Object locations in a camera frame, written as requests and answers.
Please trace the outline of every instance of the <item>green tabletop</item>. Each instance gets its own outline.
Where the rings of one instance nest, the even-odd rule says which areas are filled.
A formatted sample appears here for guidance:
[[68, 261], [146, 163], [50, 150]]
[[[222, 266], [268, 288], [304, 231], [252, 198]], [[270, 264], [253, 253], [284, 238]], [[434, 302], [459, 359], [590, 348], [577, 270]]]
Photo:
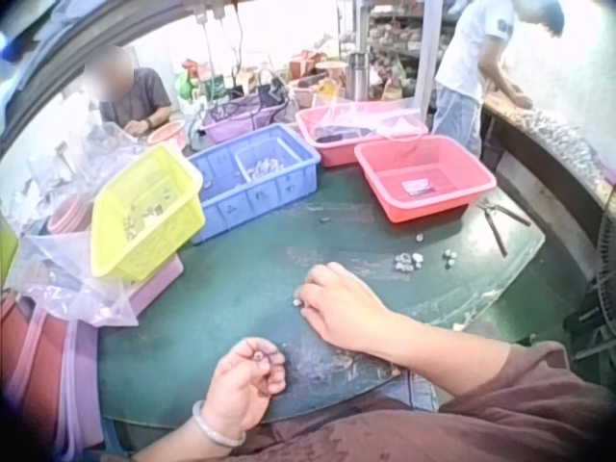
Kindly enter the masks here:
[[[310, 197], [185, 248], [183, 275], [141, 315], [138, 327], [102, 329], [98, 372], [105, 417], [180, 425], [205, 396], [219, 357], [246, 336], [272, 340], [289, 360], [288, 389], [274, 399], [267, 420], [352, 398], [397, 370], [331, 348], [312, 332], [293, 306], [293, 292], [312, 266], [340, 262], [392, 310], [452, 327], [489, 307], [544, 241], [534, 224], [496, 215], [509, 251], [503, 258], [474, 206], [393, 225], [358, 167], [323, 171], [319, 180]], [[487, 195], [522, 214], [502, 191]], [[452, 269], [443, 259], [447, 248], [458, 254]], [[423, 268], [397, 272], [394, 258], [404, 251], [420, 252]]]

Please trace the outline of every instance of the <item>fan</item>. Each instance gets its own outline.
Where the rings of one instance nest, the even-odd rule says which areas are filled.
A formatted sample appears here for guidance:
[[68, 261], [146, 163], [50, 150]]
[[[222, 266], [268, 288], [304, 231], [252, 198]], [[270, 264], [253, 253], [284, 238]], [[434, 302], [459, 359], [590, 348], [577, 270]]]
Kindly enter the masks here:
[[571, 336], [573, 359], [578, 366], [592, 363], [586, 378], [616, 386], [616, 189], [605, 208], [597, 242], [599, 267], [581, 303], [563, 327]]
[[599, 302], [607, 327], [616, 338], [616, 189], [612, 189], [599, 229], [599, 270], [597, 286]]

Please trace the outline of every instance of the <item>silver bangle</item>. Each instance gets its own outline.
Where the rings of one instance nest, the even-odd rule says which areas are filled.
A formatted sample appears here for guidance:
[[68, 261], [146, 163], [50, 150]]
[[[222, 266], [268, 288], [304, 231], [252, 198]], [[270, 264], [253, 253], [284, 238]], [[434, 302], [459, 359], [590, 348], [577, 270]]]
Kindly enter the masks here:
[[239, 440], [234, 440], [232, 438], [228, 438], [224, 435], [221, 435], [217, 431], [213, 430], [209, 425], [201, 417], [201, 407], [203, 407], [203, 399], [201, 401], [197, 401], [192, 407], [192, 417], [196, 421], [197, 425], [199, 425], [199, 429], [201, 433], [208, 439], [212, 440], [214, 443], [220, 446], [224, 446], [226, 448], [239, 448], [246, 441], [246, 433], [242, 435], [242, 438]]

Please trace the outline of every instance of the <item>gray shirt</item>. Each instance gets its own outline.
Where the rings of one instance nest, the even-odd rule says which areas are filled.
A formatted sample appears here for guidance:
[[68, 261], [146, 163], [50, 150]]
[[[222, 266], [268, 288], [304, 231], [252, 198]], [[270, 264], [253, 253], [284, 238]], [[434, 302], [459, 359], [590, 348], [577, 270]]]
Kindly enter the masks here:
[[135, 69], [133, 87], [122, 99], [99, 104], [104, 122], [114, 122], [124, 128], [131, 120], [144, 120], [159, 108], [170, 106], [171, 100], [161, 77], [154, 69]]

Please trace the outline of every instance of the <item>yellow plastic basket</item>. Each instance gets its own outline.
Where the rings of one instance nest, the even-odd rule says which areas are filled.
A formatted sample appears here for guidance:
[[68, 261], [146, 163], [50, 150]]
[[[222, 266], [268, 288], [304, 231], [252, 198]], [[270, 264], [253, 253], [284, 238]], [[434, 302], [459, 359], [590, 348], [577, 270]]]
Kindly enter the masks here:
[[162, 143], [144, 152], [94, 200], [92, 274], [145, 279], [205, 224], [202, 185], [177, 147]]

